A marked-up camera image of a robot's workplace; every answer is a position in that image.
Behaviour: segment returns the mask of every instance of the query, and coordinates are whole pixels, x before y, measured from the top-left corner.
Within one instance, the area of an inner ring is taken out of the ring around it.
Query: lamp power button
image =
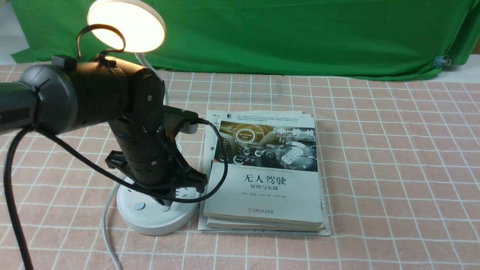
[[[135,206],[133,208],[135,208],[135,210],[140,211],[140,210],[145,208],[145,203],[144,202],[138,202],[138,203],[135,204]]]

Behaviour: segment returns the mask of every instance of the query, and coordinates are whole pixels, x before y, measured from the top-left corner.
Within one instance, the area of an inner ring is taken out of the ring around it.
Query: green cloth
[[[479,0],[145,2],[167,26],[164,44],[147,59],[179,71],[428,79],[441,72],[432,68],[435,57],[449,54],[453,63],[462,64],[480,37]],[[30,45],[29,52],[13,57],[75,56],[76,36],[91,3],[12,1]],[[85,35],[82,60],[104,48],[92,34]],[[132,54],[120,57],[134,61]]]

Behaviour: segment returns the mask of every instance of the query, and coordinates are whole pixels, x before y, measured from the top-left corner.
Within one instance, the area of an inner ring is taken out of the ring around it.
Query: white power cord
[[[135,56],[137,57],[138,61],[140,61],[140,64],[142,64],[142,66],[152,70],[153,72],[155,72],[156,76],[161,80],[163,81],[162,79],[162,75],[160,75],[160,72],[158,72],[156,69],[154,69],[152,67],[152,65],[150,65],[150,63],[147,61],[147,59],[145,58],[145,54],[144,53],[140,53],[140,52],[137,52],[135,53]],[[168,91],[165,89],[165,97],[163,99],[163,105],[166,105],[168,106]]]
[[[108,207],[110,206],[110,203],[113,200],[113,197],[117,193],[118,189],[120,188],[119,183],[115,183],[115,185],[112,188],[112,192],[110,193],[110,196],[108,196],[107,203],[105,207],[103,208],[103,214],[102,214],[102,234],[103,234],[103,240],[105,241],[105,246],[107,247],[108,253],[110,254],[110,257],[113,260],[113,263],[115,264],[115,269],[116,270],[122,270],[119,258],[117,257],[117,254],[115,253],[115,250],[113,249],[112,243],[110,242],[110,239],[108,238],[108,233],[107,233],[107,212],[108,212]]]

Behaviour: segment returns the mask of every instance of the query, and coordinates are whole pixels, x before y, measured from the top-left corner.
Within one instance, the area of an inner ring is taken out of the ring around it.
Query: book stack
[[[228,175],[200,204],[198,230],[331,235],[312,116],[301,111],[209,110],[207,120],[218,128],[221,140],[205,131],[205,193],[220,181],[225,160]]]

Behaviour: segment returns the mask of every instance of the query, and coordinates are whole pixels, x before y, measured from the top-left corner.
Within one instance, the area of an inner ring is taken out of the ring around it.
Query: glowing lamp light
[[[155,50],[165,39],[165,23],[148,4],[140,0],[97,0],[87,15],[87,23],[111,25],[126,40],[125,51],[143,53]],[[93,34],[106,45],[121,49],[123,43],[115,33],[97,29]]]

